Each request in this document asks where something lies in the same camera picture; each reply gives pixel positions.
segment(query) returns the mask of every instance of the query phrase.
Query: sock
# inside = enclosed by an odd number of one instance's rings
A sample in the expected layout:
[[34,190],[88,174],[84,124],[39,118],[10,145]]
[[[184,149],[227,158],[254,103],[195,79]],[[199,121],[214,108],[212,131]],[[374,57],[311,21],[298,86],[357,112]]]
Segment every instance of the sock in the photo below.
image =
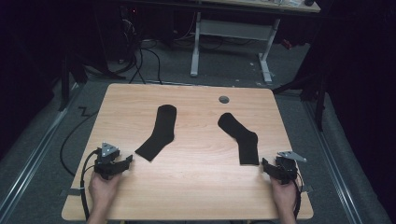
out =
[[231,113],[221,115],[218,125],[224,132],[236,139],[239,147],[240,164],[259,165],[259,154],[257,150],[259,138],[257,134],[245,128]]
[[148,161],[152,161],[160,151],[174,138],[174,129],[177,110],[172,105],[158,107],[154,130],[148,140],[135,153]]

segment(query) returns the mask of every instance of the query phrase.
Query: black wire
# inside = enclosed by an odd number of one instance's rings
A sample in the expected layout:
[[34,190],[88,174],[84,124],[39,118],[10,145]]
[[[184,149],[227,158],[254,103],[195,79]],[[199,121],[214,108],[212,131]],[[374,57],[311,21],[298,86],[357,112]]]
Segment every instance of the black wire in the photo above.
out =
[[98,153],[100,153],[100,148],[96,149],[95,151],[91,152],[90,155],[88,155],[87,159],[84,162],[84,165],[82,166],[81,179],[79,181],[79,191],[81,193],[81,203],[82,203],[82,207],[84,209],[85,218],[87,220],[90,217],[90,210],[88,209],[87,197],[85,195],[84,175],[85,175],[85,172],[89,169],[89,168],[86,169],[86,167],[87,167],[87,163],[90,160],[91,156],[93,156],[94,154],[98,154]]
[[88,167],[87,169],[85,169],[84,174],[85,174],[89,169],[91,169],[93,166],[95,166],[95,165],[92,165],[92,166]]
[[154,51],[152,51],[150,49],[144,49],[144,50],[151,52],[152,54],[155,55],[155,57],[157,57],[157,60],[158,60],[158,74],[157,74],[157,78],[158,78],[158,81],[160,81],[160,84],[162,85],[163,82],[161,81],[161,77],[160,77],[160,69],[161,69],[160,57],[158,57],[158,54],[156,54]]
[[[126,72],[126,71],[132,69],[132,68],[134,67],[135,63],[136,63],[136,61],[135,61],[135,59],[134,59],[134,57],[133,57],[125,67],[123,67],[123,68],[121,68],[120,70],[117,70],[117,71],[115,71],[115,72],[111,72],[111,73],[113,73],[113,74],[115,74],[115,75],[124,73],[124,72]],[[85,71],[86,71],[87,73],[92,74],[92,75],[95,75],[95,76],[99,76],[99,77],[105,76],[105,74],[100,73],[100,72],[92,71],[91,69],[89,69],[89,68],[87,68],[87,67],[85,67]]]
[[141,49],[153,49],[153,48],[157,47],[157,45],[158,45],[158,41],[157,40],[150,40],[150,41],[154,41],[154,44],[152,46],[141,48]]
[[250,43],[255,43],[255,42],[257,42],[257,41],[258,41],[258,40],[249,39],[249,40],[247,40],[246,42],[238,43],[238,42],[234,42],[234,41],[230,41],[230,40],[224,39],[224,42],[225,42],[225,43],[234,44],[234,45],[241,45],[241,46],[247,45],[247,44],[250,44]]
[[[194,40],[189,40],[191,37],[193,37],[193,36],[190,36],[189,38],[185,38],[185,39],[181,39],[181,40],[175,40],[174,41],[174,43],[176,44],[176,45],[179,45],[179,46],[181,46],[181,47],[189,47],[189,46],[192,46],[193,44],[194,44]],[[178,43],[178,42],[189,42],[189,44],[180,44],[180,43]]]
[[297,173],[297,175],[300,177],[300,182],[301,182],[300,192],[303,192],[303,185],[304,185],[303,178],[301,177],[301,175],[299,173]]
[[134,75],[131,77],[129,84],[131,84],[134,81],[134,78],[136,77],[137,74],[140,76],[143,83],[146,84],[145,79],[143,79],[142,74],[140,74],[140,68],[142,67],[142,64],[143,64],[143,52],[142,52],[141,48],[139,48],[139,52],[140,52],[140,65],[136,67],[136,72],[134,72]]
[[222,46],[222,44],[223,44],[223,42],[224,42],[224,38],[220,37],[219,40],[220,40],[220,43],[219,43],[217,46],[215,46],[214,48],[207,48],[207,47],[204,47],[204,46],[201,45],[201,44],[200,44],[200,47],[203,48],[203,49],[212,49],[212,50],[213,50],[213,49],[218,49],[218,48],[220,48],[220,47]]
[[70,136],[79,128],[79,126],[81,126],[85,121],[87,121],[88,119],[92,118],[94,115],[96,115],[99,112],[93,112],[91,115],[89,115],[87,118],[85,118],[82,122],[80,122],[64,139],[64,142],[62,143],[61,146],[61,151],[60,151],[60,159],[61,159],[61,164],[64,167],[64,169],[66,170],[67,173],[69,173],[71,176],[75,176],[76,174],[73,173],[72,171],[70,171],[70,169],[66,166],[66,164],[64,163],[64,146],[66,145],[67,140],[69,140]]
[[294,187],[296,188],[296,206],[294,208],[293,214],[294,217],[297,219],[298,213],[300,212],[300,206],[301,206],[301,193],[303,192],[303,185],[301,186],[301,189],[298,188],[298,185],[296,183],[296,180],[293,179],[290,174],[288,173],[288,171],[286,170],[286,168],[283,166],[282,163],[280,163],[280,166],[283,168],[283,170],[285,171],[286,175],[288,176],[288,178],[293,182]]

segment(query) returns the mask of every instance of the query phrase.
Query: cable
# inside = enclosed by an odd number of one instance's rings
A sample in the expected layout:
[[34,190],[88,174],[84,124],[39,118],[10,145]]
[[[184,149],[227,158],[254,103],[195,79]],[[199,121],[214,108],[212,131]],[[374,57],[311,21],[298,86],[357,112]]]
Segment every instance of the cable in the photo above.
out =
[[303,192],[303,183],[301,186],[301,189],[298,188],[298,185],[296,183],[296,180],[293,179],[290,174],[288,173],[288,171],[286,170],[286,168],[283,166],[282,163],[280,163],[280,166],[283,168],[283,170],[285,171],[286,175],[289,177],[289,179],[293,182],[294,187],[296,188],[296,206],[294,207],[294,217],[297,219],[298,213],[300,212],[300,206],[301,206],[301,193]]
[[142,40],[141,43],[140,43],[140,46],[142,46],[143,42],[150,42],[150,41],[154,41],[154,44],[152,46],[141,48],[141,49],[153,49],[153,48],[157,47],[158,41],[155,40],[155,39]]
[[224,42],[225,42],[225,43],[229,43],[229,44],[234,44],[234,45],[243,46],[243,45],[247,45],[247,44],[251,44],[251,43],[258,42],[258,40],[249,39],[249,40],[247,40],[246,42],[238,43],[238,42],[234,42],[234,41],[231,41],[231,40],[224,39]]
[[139,48],[139,52],[140,52],[140,65],[136,67],[136,72],[134,72],[134,75],[131,77],[131,80],[129,81],[129,84],[131,84],[132,81],[134,81],[134,78],[136,77],[137,74],[140,76],[140,78],[142,79],[143,83],[146,84],[145,79],[143,79],[142,74],[140,74],[140,68],[142,67],[142,64],[143,64],[143,52],[142,52],[141,48]]
[[181,38],[174,39],[174,41],[183,40],[183,39],[188,39],[188,38],[194,36],[194,35],[191,35],[191,36],[187,36],[187,35],[191,32],[192,26],[194,25],[195,16],[196,16],[196,12],[194,12],[194,15],[192,16],[192,21],[191,21],[191,25],[190,25],[189,31],[187,31],[187,33],[184,34]]
[[90,160],[91,156],[93,156],[94,154],[98,154],[100,153],[101,148],[97,148],[95,151],[91,152],[90,155],[88,155],[87,159],[84,162],[84,165],[82,166],[82,171],[81,171],[81,179],[79,181],[79,191],[81,193],[81,203],[82,203],[82,207],[84,208],[84,214],[85,214],[85,218],[88,220],[88,218],[90,217],[90,210],[88,209],[88,205],[87,205],[87,197],[85,195],[85,183],[84,183],[84,175],[87,172],[86,169],[87,167],[87,163]]
[[61,159],[61,164],[64,167],[64,169],[66,170],[67,173],[69,173],[71,176],[75,176],[76,174],[73,173],[72,171],[70,171],[70,169],[66,166],[66,164],[64,163],[64,146],[66,145],[67,140],[70,138],[70,136],[79,128],[79,126],[81,126],[85,121],[87,121],[88,119],[92,118],[94,115],[96,115],[99,112],[99,110],[93,112],[91,115],[89,115],[87,118],[85,118],[82,122],[80,122],[73,130],[72,132],[70,132],[66,138],[64,139],[64,142],[62,143],[61,146],[61,151],[60,151],[60,159]]
[[[123,34],[126,39],[126,48],[127,48],[127,50],[126,50],[127,56],[126,57],[128,57],[128,55],[130,55],[131,52],[133,52],[135,49],[137,49],[136,44],[139,43],[138,39],[142,35],[142,32],[140,30],[139,30],[140,32],[136,31],[134,24],[130,21],[130,19],[122,18],[121,21],[123,22]],[[111,72],[111,73],[113,73],[115,75],[119,75],[121,73],[129,71],[130,69],[132,69],[135,66],[135,63],[136,63],[136,59],[135,59],[134,53],[132,53],[131,59],[125,67],[121,68],[120,70]],[[100,72],[92,71],[90,68],[87,68],[87,67],[85,67],[85,71],[87,73],[95,75],[95,76],[104,76],[105,75]]]
[[212,49],[212,50],[213,50],[213,49],[218,49],[218,48],[220,48],[220,47],[222,46],[222,44],[223,44],[223,42],[224,42],[224,38],[220,37],[219,40],[220,40],[220,43],[219,43],[217,46],[215,46],[214,48],[206,48],[206,47],[204,47],[204,46],[201,45],[201,44],[200,44],[200,47],[203,48],[203,49]]
[[300,182],[301,182],[300,192],[303,192],[303,185],[304,185],[303,178],[301,177],[301,175],[299,173],[297,173],[297,175],[300,177]]
[[157,57],[157,60],[158,60],[158,74],[157,74],[157,78],[158,78],[158,81],[160,81],[160,84],[162,85],[163,82],[161,81],[161,78],[160,78],[160,69],[161,69],[160,57],[158,57],[158,54],[156,54],[154,51],[152,51],[150,49],[144,49],[144,50],[151,52],[152,54],[154,54],[155,57]]
[[192,38],[192,37],[194,37],[194,35],[189,36],[188,38],[185,38],[185,39],[183,39],[183,40],[175,41],[174,43],[175,43],[176,45],[181,46],[181,47],[189,47],[189,46],[192,46],[192,45],[194,44],[194,40],[189,41],[189,44],[180,44],[179,42],[188,41],[188,40],[189,40],[190,38]]

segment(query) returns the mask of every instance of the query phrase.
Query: table leg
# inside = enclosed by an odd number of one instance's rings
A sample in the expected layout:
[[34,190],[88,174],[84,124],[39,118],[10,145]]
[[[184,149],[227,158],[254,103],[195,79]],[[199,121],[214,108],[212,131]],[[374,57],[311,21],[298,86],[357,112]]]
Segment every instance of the table leg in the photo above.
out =
[[199,35],[201,32],[201,12],[197,12],[197,22],[195,23],[195,43],[194,52],[192,53],[191,61],[191,72],[192,77],[198,76],[198,64],[199,64]]
[[280,19],[276,19],[273,24],[271,34],[268,38],[265,52],[259,54],[260,65],[262,66],[262,75],[264,77],[264,81],[266,84],[272,84],[271,74],[270,74],[270,70],[268,69],[268,64],[267,64],[267,57],[270,52],[272,43],[274,42],[274,38],[275,38],[277,27],[279,26],[279,23],[280,23]]

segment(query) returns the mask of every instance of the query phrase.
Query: human hand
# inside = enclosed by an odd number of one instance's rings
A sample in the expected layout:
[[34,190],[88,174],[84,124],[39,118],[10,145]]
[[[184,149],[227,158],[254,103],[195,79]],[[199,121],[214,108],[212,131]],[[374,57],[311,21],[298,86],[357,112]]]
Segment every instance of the human hand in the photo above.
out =
[[288,184],[281,185],[277,179],[271,176],[270,178],[273,187],[274,202],[279,213],[280,223],[296,223],[293,214],[293,210],[296,205],[296,187],[292,181]]
[[92,172],[89,191],[93,200],[93,207],[88,223],[105,222],[107,212],[117,194],[120,179],[121,174],[105,180],[96,172]]

